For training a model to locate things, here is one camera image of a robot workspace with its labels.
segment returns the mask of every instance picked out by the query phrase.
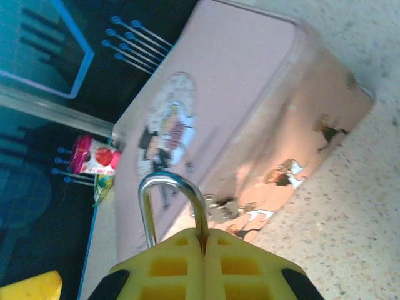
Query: yellow plastic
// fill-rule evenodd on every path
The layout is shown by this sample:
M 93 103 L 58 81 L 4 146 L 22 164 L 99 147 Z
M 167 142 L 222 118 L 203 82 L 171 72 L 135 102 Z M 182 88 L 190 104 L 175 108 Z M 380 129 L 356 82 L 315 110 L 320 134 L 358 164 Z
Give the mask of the yellow plastic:
M 63 281 L 57 271 L 0 287 L 0 300 L 59 300 Z
M 118 300 L 297 300 L 281 270 L 306 274 L 298 265 L 210 229 L 201 255 L 194 229 L 113 267 L 130 276 Z

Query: red candy wrapper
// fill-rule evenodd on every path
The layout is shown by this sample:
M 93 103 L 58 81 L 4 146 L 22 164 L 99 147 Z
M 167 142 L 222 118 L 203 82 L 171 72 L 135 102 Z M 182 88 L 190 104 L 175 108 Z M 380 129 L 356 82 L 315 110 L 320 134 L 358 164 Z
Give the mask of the red candy wrapper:
M 78 136 L 71 154 L 69 167 L 75 174 L 114 175 L 121 152 L 93 137 Z

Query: yellow object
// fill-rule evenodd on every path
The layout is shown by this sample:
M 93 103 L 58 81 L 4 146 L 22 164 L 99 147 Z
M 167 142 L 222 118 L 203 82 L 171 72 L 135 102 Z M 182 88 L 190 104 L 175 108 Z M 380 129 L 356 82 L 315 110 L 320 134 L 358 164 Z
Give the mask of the yellow object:
M 195 229 L 113 267 L 128 270 L 118 300 L 297 300 L 282 269 L 298 265 L 218 229 L 210 229 L 205 257 Z
M 0 300 L 59 300 L 63 281 L 57 271 L 0 287 Z

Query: terrazzo floor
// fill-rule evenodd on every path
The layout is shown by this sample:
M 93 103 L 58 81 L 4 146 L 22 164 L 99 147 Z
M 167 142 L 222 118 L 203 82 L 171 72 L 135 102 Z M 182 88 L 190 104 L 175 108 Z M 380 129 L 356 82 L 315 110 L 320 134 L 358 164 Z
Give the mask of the terrazzo floor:
M 327 300 L 399 299 L 400 5 L 396 0 L 240 2 L 308 20 L 377 96 L 371 113 L 255 244 L 302 266 Z M 98 212 L 99 234 L 91 243 L 81 299 L 116 261 L 110 246 L 112 206 L 110 199 Z

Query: padlock shackle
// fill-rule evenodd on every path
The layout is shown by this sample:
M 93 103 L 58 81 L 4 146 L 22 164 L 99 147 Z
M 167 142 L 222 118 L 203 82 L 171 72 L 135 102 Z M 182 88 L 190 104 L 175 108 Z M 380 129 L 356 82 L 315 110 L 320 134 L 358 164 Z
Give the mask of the padlock shackle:
M 199 239 L 201 251 L 204 255 L 208 238 L 208 222 L 204 197 L 199 188 L 191 181 L 178 174 L 167 171 L 153 172 L 143 178 L 139 185 L 139 206 L 142 214 L 147 246 L 151 248 L 157 244 L 156 228 L 151 209 L 150 188 L 160 184 L 167 184 L 168 186 L 175 187 L 190 200 L 194 210 L 196 236 Z

